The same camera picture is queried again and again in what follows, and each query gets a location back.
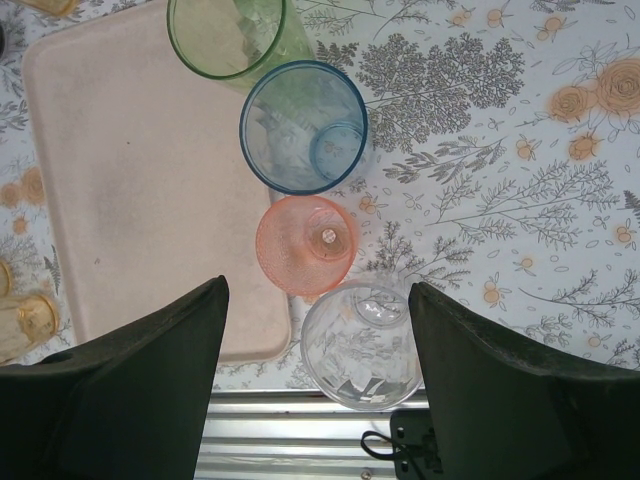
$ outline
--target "blue glass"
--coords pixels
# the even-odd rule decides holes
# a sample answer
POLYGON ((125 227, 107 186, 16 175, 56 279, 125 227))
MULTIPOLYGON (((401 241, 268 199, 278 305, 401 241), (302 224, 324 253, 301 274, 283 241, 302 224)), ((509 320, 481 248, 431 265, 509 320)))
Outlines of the blue glass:
POLYGON ((365 154, 367 130, 353 82, 326 63, 302 60, 273 69, 251 90, 240 118, 240 144, 266 185, 311 195, 353 171, 365 154))

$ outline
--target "table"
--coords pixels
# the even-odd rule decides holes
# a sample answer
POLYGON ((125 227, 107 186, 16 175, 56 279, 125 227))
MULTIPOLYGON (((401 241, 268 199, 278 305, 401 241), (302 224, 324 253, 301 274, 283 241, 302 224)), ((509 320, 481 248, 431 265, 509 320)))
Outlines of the table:
MULTIPOLYGON (((26 47, 134 0, 56 19, 0 0, 0 257, 54 296, 74 345, 20 79, 26 47)), ((640 6, 628 0, 298 0, 319 60, 360 88, 377 149, 328 197, 361 229, 351 275, 391 268, 554 348, 640 368, 640 6)), ((314 388, 313 298, 279 360, 221 366, 216 389, 314 388)))

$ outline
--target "floral tablecloth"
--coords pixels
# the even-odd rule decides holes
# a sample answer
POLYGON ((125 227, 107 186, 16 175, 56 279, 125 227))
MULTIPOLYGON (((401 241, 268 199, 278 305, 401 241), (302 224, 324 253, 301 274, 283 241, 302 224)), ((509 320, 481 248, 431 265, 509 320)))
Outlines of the floral tablecloth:
MULTIPOLYGON (((30 137, 20 61, 37 38, 135 5, 55 19, 0 0, 0 257, 45 291, 74 344, 30 137)), ((329 198, 361 228, 352 275, 393 269, 540 342, 640 368, 640 5, 631 0, 298 0, 319 60, 367 105, 375 164, 329 198)), ((305 388, 302 319, 274 362, 216 388, 305 388)))

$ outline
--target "pink glass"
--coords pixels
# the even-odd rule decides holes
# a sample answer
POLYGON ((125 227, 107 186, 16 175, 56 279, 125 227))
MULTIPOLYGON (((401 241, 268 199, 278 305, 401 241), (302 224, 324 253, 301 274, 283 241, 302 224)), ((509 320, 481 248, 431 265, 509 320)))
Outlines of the pink glass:
POLYGON ((347 212, 316 196, 286 197, 264 214, 256 253, 265 275, 290 295, 320 295, 338 285, 358 249, 347 212))

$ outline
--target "black cable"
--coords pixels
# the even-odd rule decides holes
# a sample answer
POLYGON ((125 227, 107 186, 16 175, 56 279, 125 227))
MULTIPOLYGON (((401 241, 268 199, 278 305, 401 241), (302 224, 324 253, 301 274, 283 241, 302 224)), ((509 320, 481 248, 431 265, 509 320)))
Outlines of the black cable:
POLYGON ((382 435, 381 433, 374 432, 373 430, 367 430, 362 434, 362 438, 360 439, 360 446, 369 456, 375 458, 376 460, 392 461, 392 462, 395 462, 396 460, 408 460, 411 466, 413 467, 413 469, 416 471, 416 475, 418 476, 418 479, 426 480, 425 476, 422 474, 422 470, 420 470, 420 467, 418 466, 418 462, 416 462, 416 459, 414 458, 411 451, 409 451, 409 449, 404 445, 402 445, 401 443, 398 443, 395 440, 385 435, 382 435), (369 446, 365 442, 365 440, 369 437, 381 438, 382 440, 390 443, 393 447, 395 447, 397 450, 402 452, 403 455, 398 456, 397 452, 378 453, 374 450, 371 450, 371 448, 369 448, 369 446))

